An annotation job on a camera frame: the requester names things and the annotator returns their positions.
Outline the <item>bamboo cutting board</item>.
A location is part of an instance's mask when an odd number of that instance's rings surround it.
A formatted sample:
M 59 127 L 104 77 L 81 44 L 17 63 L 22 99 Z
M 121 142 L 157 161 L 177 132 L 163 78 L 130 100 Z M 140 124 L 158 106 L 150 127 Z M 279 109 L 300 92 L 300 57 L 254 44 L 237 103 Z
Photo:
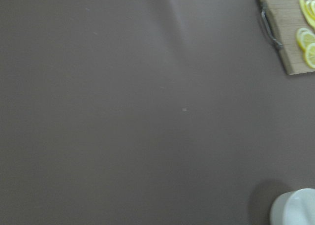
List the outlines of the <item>bamboo cutting board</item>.
M 278 51 L 286 73 L 296 75 L 314 72 L 307 65 L 304 52 L 296 40 L 299 28 L 314 31 L 305 19 L 299 0 L 258 0 L 258 3 L 265 29 Z

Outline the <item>lemon slice front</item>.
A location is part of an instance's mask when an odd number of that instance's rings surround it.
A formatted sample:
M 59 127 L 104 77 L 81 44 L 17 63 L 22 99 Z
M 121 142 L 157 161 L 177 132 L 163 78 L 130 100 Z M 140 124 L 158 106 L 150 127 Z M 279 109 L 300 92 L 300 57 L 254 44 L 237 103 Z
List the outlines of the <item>lemon slice front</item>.
M 310 68 L 315 68 L 315 43 L 311 43 L 306 47 L 304 59 Z

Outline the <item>lemon slice middle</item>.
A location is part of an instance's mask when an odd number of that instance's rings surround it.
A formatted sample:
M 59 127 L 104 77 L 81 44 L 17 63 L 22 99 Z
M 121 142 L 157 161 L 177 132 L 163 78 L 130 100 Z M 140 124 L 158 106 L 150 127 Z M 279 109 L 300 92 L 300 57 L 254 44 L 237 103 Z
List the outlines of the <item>lemon slice middle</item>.
M 304 51 L 308 45 L 315 42 L 315 34 L 307 28 L 299 28 L 296 31 L 296 41 L 299 47 Z

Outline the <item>white bowl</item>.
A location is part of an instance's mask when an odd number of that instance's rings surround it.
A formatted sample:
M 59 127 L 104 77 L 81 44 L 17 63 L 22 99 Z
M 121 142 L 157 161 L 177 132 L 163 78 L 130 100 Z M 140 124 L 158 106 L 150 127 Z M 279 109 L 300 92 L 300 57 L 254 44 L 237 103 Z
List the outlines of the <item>white bowl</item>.
M 311 188 L 278 196 L 270 210 L 272 225 L 313 225 L 315 223 L 315 190 Z

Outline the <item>yellow plastic knife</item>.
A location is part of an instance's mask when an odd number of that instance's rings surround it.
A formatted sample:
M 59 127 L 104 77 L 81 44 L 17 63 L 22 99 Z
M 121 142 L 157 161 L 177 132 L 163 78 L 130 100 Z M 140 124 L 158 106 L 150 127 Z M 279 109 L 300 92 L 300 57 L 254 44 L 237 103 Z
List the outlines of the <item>yellow plastic knife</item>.
M 313 29 L 315 29 L 315 20 L 312 18 L 312 16 L 308 13 L 307 11 L 307 7 L 305 5 L 305 1 L 304 0 L 299 0 L 299 6 L 300 6 L 300 10 L 306 20 L 306 22 L 308 23 L 308 25 L 310 27 L 312 27 Z

